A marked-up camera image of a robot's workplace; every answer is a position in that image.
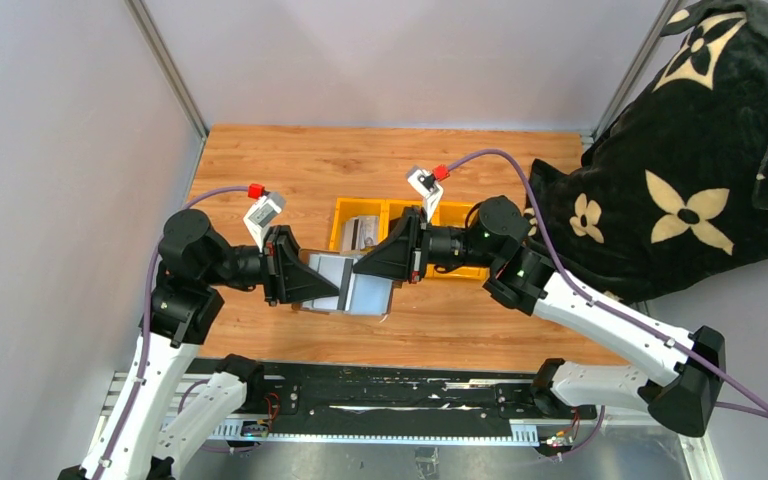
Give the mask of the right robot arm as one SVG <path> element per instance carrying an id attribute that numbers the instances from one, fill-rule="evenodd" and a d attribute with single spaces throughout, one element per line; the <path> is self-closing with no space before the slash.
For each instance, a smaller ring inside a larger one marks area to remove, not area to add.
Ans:
<path id="1" fill-rule="evenodd" d="M 548 359 L 531 384 L 545 413 L 603 405 L 641 411 L 687 436 L 706 433 L 724 380 L 725 338 L 648 317 L 595 291 L 525 245 L 531 224 L 505 196 L 479 203 L 463 227 L 434 226 L 407 207 L 389 235 L 353 267 L 356 274 L 417 283 L 428 266 L 480 267 L 500 305 L 574 330 L 626 360 L 624 366 Z"/>

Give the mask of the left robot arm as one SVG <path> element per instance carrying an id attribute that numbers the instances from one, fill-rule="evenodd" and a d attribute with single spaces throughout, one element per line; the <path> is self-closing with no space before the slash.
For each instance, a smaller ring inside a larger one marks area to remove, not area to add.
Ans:
<path id="1" fill-rule="evenodd" d="M 261 287 L 271 305 L 338 294 L 305 265 L 289 227 L 267 231 L 264 248 L 231 246 L 206 213 L 172 215 L 151 261 L 134 362 L 98 443 L 62 479 L 177 479 L 232 412 L 266 399 L 264 367 L 231 354 L 173 419 L 173 396 L 224 305 L 218 289 Z"/>

